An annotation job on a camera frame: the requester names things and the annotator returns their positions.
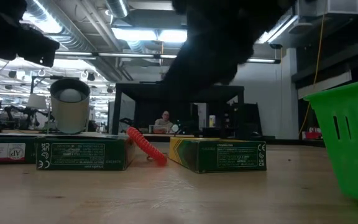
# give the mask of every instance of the white label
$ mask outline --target white label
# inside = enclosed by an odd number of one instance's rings
[[[0,143],[0,160],[24,160],[25,143]]]

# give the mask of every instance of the yellow cable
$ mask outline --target yellow cable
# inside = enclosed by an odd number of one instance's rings
[[[317,53],[317,64],[316,64],[316,73],[314,75],[314,80],[313,80],[313,89],[316,86],[316,81],[317,81],[317,75],[318,75],[318,67],[320,64],[320,55],[321,55],[321,44],[323,43],[323,33],[324,33],[324,19],[326,16],[326,12],[327,12],[327,1],[326,1],[326,5],[325,5],[325,9],[324,9],[324,14],[323,14],[323,20],[321,21],[321,30],[320,30],[320,40],[319,40],[319,45],[318,45],[318,53]],[[305,118],[303,120],[303,124],[299,130],[299,136],[302,133],[303,128],[305,127],[306,124],[306,120],[308,119],[308,114],[309,114],[309,110],[310,110],[310,102],[308,103],[308,109],[306,110],[306,114],[305,114]]]

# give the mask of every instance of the green plastic basket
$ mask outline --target green plastic basket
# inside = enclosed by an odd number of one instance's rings
[[[358,82],[305,97],[315,110],[342,192],[358,199]]]

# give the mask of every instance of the label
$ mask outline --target label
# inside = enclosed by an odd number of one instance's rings
[[[255,147],[233,147],[218,144],[218,167],[256,167],[258,166],[258,149]]]
[[[24,161],[25,143],[0,143],[0,161]]]
[[[103,165],[104,144],[53,143],[50,163],[53,165]]]

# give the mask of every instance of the person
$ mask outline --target person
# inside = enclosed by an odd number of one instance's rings
[[[169,112],[168,111],[164,111],[162,113],[162,118],[157,119],[155,121],[155,125],[156,126],[165,126],[166,128],[164,128],[164,132],[167,133],[171,130],[173,123],[169,120]]]

